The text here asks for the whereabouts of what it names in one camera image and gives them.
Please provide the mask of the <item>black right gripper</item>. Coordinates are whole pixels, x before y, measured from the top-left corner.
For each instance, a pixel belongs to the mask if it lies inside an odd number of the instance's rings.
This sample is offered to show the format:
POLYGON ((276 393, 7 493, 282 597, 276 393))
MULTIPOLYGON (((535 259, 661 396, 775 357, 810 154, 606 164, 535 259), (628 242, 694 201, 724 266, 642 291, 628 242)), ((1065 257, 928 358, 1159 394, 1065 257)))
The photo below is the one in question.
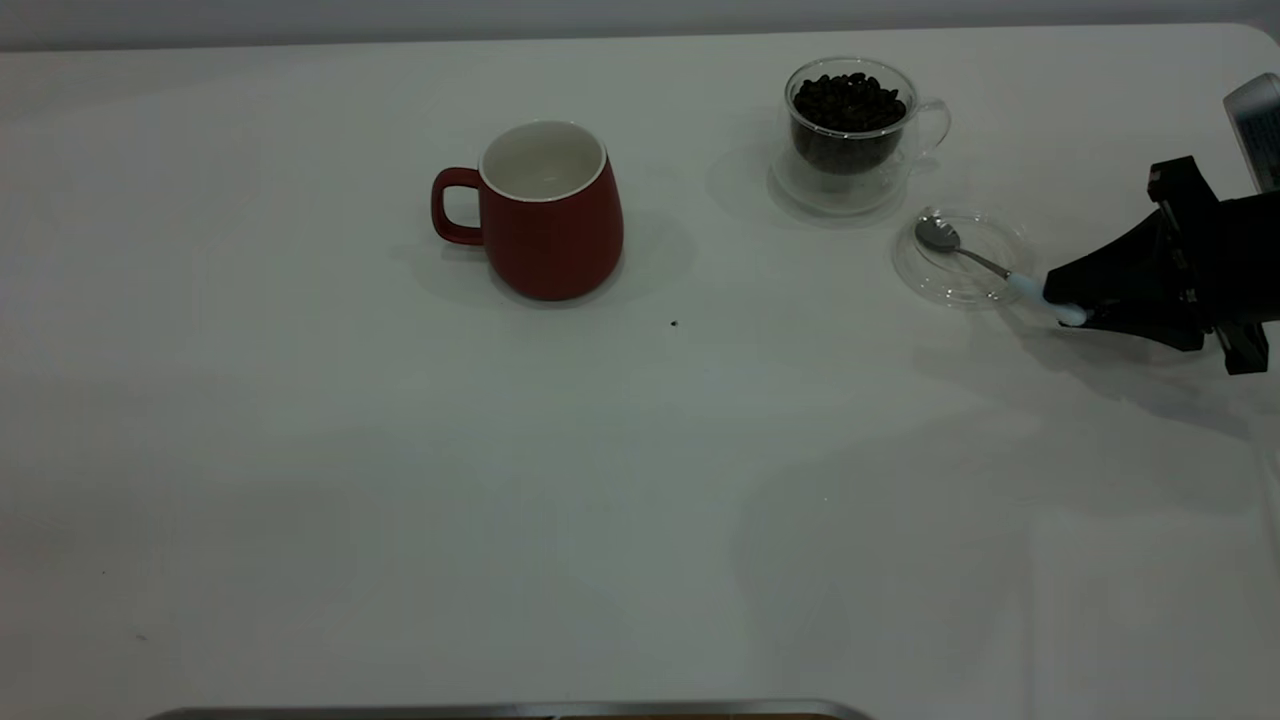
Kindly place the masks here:
POLYGON ((1115 241, 1052 269, 1044 297, 1084 309, 1084 328, 1183 352, 1217 338, 1229 375, 1265 373, 1279 314, 1276 190, 1219 199, 1190 156, 1153 164, 1157 209, 1115 241))

